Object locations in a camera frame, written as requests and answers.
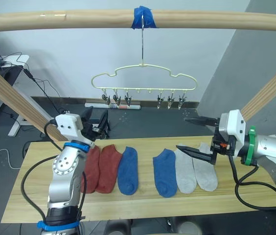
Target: wooden beam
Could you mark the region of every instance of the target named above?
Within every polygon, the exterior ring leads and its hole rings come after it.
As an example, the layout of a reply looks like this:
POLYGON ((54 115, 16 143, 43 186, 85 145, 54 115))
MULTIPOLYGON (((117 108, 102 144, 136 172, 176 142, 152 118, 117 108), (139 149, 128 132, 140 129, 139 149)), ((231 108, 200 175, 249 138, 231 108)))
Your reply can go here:
POLYGON ((248 121, 276 96, 276 75, 241 110, 248 121))
MULTIPOLYGON (((47 120, 41 115, 24 97, 22 97, 7 81, 0 75, 0 100, 8 105, 19 115, 33 124, 38 130, 44 132, 47 120)), ((54 141, 65 141, 66 138, 60 134, 55 126, 48 127, 48 134, 54 141)))
MULTIPOLYGON (((276 31, 276 15, 228 11, 152 10, 159 28, 276 31)), ((0 14, 0 31, 45 28, 130 28, 134 10, 63 10, 0 14)))

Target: hanger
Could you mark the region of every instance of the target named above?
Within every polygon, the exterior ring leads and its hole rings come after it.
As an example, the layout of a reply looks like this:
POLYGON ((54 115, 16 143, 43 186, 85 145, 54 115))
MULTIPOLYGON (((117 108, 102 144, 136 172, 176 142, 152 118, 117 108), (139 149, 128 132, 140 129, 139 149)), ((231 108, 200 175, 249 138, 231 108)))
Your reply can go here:
POLYGON ((140 90, 147 90, 149 93, 152 92, 152 90, 158 90, 158 91, 183 91, 184 93, 186 93, 187 91, 192 91, 194 89, 197 88, 198 86, 198 83, 197 83, 197 80, 190 76, 190 75, 187 75, 187 74, 184 74, 184 73, 178 73, 177 75, 173 75, 172 74, 172 71, 166 67, 162 67, 162 66, 158 66, 158 65, 152 65, 152 64, 145 64, 144 63, 144 60, 143 60, 143 29, 144 29, 144 20, 143 20, 143 15, 141 16, 141 23, 142 23, 142 26, 141 26, 141 64, 138 64, 138 65, 127 65, 127 66, 122 66, 122 67, 119 67, 117 69, 114 70, 114 74, 108 74, 107 72, 104 72, 104 73, 100 73, 98 75, 95 75, 94 77, 92 77, 91 79, 91 84, 94 88, 97 88, 97 89, 102 89, 103 91, 105 91, 106 89, 112 89, 114 91, 117 91, 117 90, 136 90, 138 93, 140 92, 140 90), (169 76, 171 77, 179 77, 179 76, 184 76, 184 77, 188 77, 190 78, 191 80, 193 80, 195 82, 195 86, 193 88, 187 88, 187 89, 174 89, 174 88, 137 88, 137 87, 97 87, 95 84, 94 84, 94 79, 99 77, 99 76, 102 76, 102 75, 108 75, 109 77, 115 77, 117 76, 117 72, 119 70, 123 70, 123 69, 128 69, 128 68, 134 68, 134 67, 154 67, 154 68, 158 68, 158 69, 162 69, 162 70, 166 70, 168 71, 169 73, 169 76))

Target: gray floor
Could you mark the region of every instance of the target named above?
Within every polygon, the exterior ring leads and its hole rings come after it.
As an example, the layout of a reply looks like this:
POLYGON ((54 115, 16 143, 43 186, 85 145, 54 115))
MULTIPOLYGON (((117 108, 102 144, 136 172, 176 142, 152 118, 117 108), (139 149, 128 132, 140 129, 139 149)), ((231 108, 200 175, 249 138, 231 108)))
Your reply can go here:
MULTIPOLYGON (((56 112, 48 103, 42 103, 52 116, 56 112)), ((72 113, 80 114, 83 105, 63 105, 72 113)), ((14 113, 8 107, 3 110, 14 113)), ((102 109, 95 109, 94 118, 99 118, 102 109)), ((143 108, 141 110, 110 110, 111 139, 143 138, 143 137, 171 137, 171 136, 203 136, 212 133, 205 127, 195 126, 184 121, 184 118, 196 117, 193 109, 160 109, 143 108)), ((0 112, 0 149, 7 148, 10 152, 13 167, 22 164, 22 147, 26 141, 41 140, 40 132, 36 129, 28 131, 20 130, 16 137, 8 137, 7 134, 13 124, 13 120, 0 112)), ((12 170, 7 163, 5 152, 0 153, 0 221, 12 190, 18 170, 12 170)), ((261 211, 192 216, 202 229, 204 234, 231 235, 231 234, 276 234, 276 213, 261 211)), ((103 233, 106 221, 94 221, 84 223, 85 235, 99 235, 103 233)), ((19 234, 19 224, 1 224, 0 235, 19 234)), ((136 219, 133 222, 132 234, 155 234, 167 231, 165 218, 136 219)), ((23 224, 21 234, 38 235, 40 231, 35 224, 23 224)))

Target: gray wall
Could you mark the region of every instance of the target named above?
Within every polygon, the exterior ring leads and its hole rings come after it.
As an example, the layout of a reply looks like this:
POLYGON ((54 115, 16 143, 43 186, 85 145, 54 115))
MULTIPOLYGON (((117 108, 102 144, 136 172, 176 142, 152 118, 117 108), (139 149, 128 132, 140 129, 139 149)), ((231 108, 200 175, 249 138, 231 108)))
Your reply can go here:
MULTIPOLYGON (((246 11, 276 14, 276 0, 251 0, 246 11)), ((276 74, 276 32, 237 30, 198 106, 202 116, 242 109, 276 74)), ((247 124, 276 134, 276 97, 247 124)))

